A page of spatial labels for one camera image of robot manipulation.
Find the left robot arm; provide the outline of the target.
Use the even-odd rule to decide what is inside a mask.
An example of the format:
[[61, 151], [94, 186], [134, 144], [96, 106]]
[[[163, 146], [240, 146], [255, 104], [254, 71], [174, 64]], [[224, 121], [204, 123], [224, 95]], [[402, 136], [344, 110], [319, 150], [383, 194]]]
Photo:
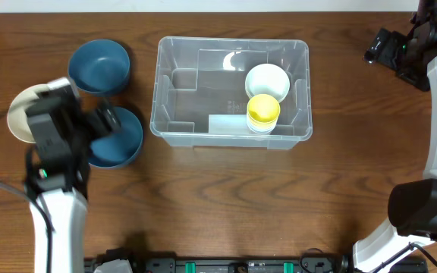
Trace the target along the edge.
[[25, 155], [24, 187], [35, 229], [36, 272], [83, 272], [89, 157], [93, 141], [119, 130], [106, 99], [92, 111], [69, 94], [44, 92], [26, 109], [34, 144]]

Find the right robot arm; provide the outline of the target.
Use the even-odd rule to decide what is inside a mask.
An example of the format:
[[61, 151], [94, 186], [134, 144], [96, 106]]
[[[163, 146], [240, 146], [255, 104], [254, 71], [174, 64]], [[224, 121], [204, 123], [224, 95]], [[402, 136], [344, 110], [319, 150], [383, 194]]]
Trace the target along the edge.
[[430, 143], [422, 180], [398, 184], [388, 217], [354, 244], [348, 271], [388, 272], [413, 251], [437, 242], [437, 0], [422, 0], [407, 35], [381, 29], [364, 60], [431, 94]]

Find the yellow cup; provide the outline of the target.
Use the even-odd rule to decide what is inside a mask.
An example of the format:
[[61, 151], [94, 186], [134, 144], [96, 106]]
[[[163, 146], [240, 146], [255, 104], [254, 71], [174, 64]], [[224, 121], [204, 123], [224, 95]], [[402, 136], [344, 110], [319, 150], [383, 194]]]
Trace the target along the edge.
[[267, 123], [263, 123], [263, 122], [258, 122], [252, 119], [247, 119], [247, 125], [248, 127], [255, 127], [255, 128], [270, 128], [270, 127], [274, 127], [276, 126], [277, 121], [271, 121], [271, 122], [267, 122]]
[[268, 94], [255, 95], [247, 103], [248, 117], [259, 124], [276, 122], [280, 113], [278, 100]]

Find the blue bowl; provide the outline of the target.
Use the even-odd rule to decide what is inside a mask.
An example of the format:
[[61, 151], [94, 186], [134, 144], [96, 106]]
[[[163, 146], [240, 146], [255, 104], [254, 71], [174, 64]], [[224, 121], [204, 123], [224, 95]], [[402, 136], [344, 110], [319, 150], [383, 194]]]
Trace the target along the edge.
[[120, 43], [95, 39], [81, 45], [70, 57], [68, 76], [84, 92], [113, 96], [127, 87], [130, 68], [130, 56]]
[[97, 168], [120, 168], [129, 165], [143, 145], [143, 127], [139, 118], [122, 107], [115, 107], [121, 129], [91, 143], [88, 162]]

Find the cream large bowl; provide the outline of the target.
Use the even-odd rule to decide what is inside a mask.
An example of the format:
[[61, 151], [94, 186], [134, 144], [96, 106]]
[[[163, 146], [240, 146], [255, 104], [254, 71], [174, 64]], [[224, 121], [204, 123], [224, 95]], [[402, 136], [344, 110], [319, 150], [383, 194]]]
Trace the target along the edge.
[[7, 113], [8, 129], [20, 141], [35, 143], [27, 123], [25, 110], [33, 104], [32, 101], [34, 99], [38, 99], [39, 93], [46, 91], [49, 91], [47, 84], [30, 86], [19, 93], [10, 104]]

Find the white cup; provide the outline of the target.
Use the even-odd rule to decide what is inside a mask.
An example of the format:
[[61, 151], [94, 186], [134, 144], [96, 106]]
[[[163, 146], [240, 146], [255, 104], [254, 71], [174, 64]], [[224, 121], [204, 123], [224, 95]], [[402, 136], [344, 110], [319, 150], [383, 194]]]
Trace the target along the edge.
[[274, 130], [274, 127], [270, 128], [255, 128], [250, 127], [249, 131], [254, 134], [262, 134], [262, 135], [269, 135]]

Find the white small bowl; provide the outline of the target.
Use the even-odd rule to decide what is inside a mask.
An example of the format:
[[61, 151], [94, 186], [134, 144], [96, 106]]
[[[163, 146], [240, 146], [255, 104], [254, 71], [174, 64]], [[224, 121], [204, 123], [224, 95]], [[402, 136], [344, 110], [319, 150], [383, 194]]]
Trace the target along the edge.
[[291, 82], [287, 73], [274, 64], [259, 64], [246, 75], [245, 92], [252, 99], [259, 94], [267, 94], [282, 102], [289, 93]]

